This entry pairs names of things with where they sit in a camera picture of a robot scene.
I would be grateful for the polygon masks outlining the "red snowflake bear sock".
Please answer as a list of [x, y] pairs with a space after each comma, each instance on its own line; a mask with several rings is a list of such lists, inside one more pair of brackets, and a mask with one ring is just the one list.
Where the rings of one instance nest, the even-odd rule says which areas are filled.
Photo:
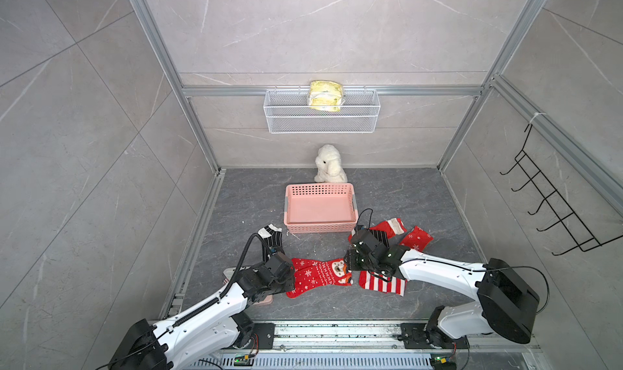
[[303, 258], [292, 259], [295, 268], [295, 288], [287, 292], [288, 298], [296, 298], [318, 287], [352, 285], [352, 272], [343, 258], [317, 261]]

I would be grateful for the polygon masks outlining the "red white striped sock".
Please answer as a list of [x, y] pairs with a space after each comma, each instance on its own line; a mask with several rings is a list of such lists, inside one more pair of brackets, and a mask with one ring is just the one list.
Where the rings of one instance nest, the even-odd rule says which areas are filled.
[[373, 292], [404, 296], [407, 288], [407, 281], [404, 279], [397, 279], [396, 277], [389, 278], [384, 275], [361, 271], [359, 285], [363, 289]]

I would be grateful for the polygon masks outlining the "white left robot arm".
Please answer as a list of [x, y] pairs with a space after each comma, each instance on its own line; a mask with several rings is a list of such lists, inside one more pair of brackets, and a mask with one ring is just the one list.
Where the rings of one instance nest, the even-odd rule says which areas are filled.
[[254, 322], [244, 313], [270, 295], [295, 288], [293, 262], [272, 224], [251, 234], [224, 287], [186, 311], [154, 323], [131, 326], [102, 369], [183, 369], [227, 347], [245, 347]]

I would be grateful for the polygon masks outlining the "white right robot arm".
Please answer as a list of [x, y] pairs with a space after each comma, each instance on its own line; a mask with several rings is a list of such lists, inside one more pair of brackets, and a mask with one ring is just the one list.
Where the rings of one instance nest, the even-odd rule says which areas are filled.
[[368, 286], [427, 282], [470, 300], [459, 306], [436, 307], [422, 329], [402, 331], [405, 342], [451, 348], [476, 334], [497, 334], [518, 344], [531, 341], [540, 297], [517, 267], [496, 258], [479, 264], [425, 254], [423, 249], [433, 238], [418, 227], [396, 245], [389, 244], [389, 237], [388, 232], [366, 228], [350, 234], [347, 265], [359, 271]]

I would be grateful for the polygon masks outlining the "pink case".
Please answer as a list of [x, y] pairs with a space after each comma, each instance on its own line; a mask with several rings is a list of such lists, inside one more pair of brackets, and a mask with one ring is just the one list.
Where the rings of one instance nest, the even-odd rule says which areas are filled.
[[261, 300], [257, 305], [269, 305], [274, 301], [273, 295], [267, 295], [264, 300]]

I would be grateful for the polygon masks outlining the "red plain sock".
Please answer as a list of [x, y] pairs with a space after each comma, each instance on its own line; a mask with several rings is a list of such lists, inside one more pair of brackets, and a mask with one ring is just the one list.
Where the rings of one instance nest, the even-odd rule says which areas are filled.
[[389, 239], [395, 237], [396, 235], [402, 235], [406, 232], [406, 228], [404, 227], [402, 220], [398, 218], [393, 218], [390, 220], [386, 220], [381, 222], [380, 224], [368, 228], [373, 230], [381, 230], [388, 233]]

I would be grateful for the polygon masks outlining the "black white striped sock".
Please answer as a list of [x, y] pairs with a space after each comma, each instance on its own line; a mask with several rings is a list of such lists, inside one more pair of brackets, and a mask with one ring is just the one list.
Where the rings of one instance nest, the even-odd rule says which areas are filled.
[[262, 256], [264, 262], [268, 261], [274, 253], [284, 253], [281, 228], [269, 224], [257, 233], [263, 239]]

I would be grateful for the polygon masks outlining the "pink plastic basket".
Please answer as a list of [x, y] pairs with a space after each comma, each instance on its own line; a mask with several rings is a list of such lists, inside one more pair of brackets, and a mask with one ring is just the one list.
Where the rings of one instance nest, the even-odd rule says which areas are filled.
[[284, 224], [290, 233], [350, 233], [358, 217], [352, 184], [300, 184], [286, 188]]

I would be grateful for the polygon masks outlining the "white plush toy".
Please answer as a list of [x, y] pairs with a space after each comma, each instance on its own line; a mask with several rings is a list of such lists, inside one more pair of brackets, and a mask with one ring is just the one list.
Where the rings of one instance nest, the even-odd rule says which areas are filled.
[[316, 156], [317, 174], [316, 183], [347, 183], [347, 175], [342, 168], [342, 158], [336, 147], [322, 146]]

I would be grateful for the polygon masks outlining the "yellow packet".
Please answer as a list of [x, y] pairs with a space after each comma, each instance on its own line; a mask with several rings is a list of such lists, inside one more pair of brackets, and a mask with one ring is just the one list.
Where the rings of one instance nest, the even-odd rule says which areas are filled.
[[312, 81], [308, 91], [308, 107], [321, 112], [340, 112], [344, 104], [343, 87], [334, 81]]

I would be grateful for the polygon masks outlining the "metal base rail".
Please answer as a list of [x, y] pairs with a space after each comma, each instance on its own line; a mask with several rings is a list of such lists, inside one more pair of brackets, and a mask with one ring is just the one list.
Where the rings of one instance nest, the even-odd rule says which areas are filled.
[[261, 346], [203, 355], [191, 369], [548, 369], [536, 343], [496, 334], [438, 347], [423, 321], [261, 321]]

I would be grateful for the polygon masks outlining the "black wall hook rack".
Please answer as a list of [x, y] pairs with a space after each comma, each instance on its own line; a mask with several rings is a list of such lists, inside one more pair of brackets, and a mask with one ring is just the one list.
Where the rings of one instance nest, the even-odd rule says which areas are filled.
[[512, 193], [518, 193], [530, 186], [537, 192], [539, 204], [535, 209], [527, 211], [529, 216], [536, 216], [545, 207], [554, 215], [554, 219], [550, 224], [548, 224], [547, 227], [537, 227], [537, 232], [545, 233], [553, 230], [553, 228], [561, 227], [564, 233], [570, 238], [571, 246], [559, 252], [552, 252], [552, 255], [561, 257], [577, 250], [581, 253], [588, 253], [597, 248], [602, 248], [605, 245], [622, 240], [622, 235], [617, 235], [607, 240], [599, 240], [578, 214], [576, 209], [569, 204], [569, 198], [563, 196], [559, 188], [554, 185], [536, 161], [528, 154], [527, 143], [532, 130], [532, 124], [528, 124], [526, 128], [524, 128], [524, 138], [521, 149], [514, 156], [510, 168], [505, 172], [500, 172], [500, 175], [507, 176], [513, 171], [519, 170], [523, 174], [525, 182], [521, 186], [511, 187], [510, 191]]

